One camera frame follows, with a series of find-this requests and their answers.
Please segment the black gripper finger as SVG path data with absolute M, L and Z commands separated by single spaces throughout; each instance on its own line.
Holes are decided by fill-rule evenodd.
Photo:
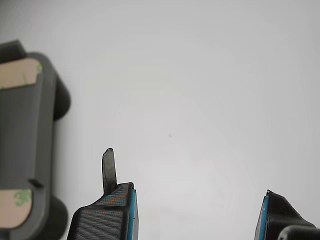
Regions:
M 305 220 L 288 200 L 267 190 L 254 234 L 255 240 L 319 240 L 320 229 Z

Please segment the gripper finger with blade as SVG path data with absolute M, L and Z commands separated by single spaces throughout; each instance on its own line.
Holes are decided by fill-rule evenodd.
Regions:
M 103 195 L 72 216 L 68 240 L 138 240 L 137 191 L 132 182 L 117 183 L 114 150 L 102 156 Z

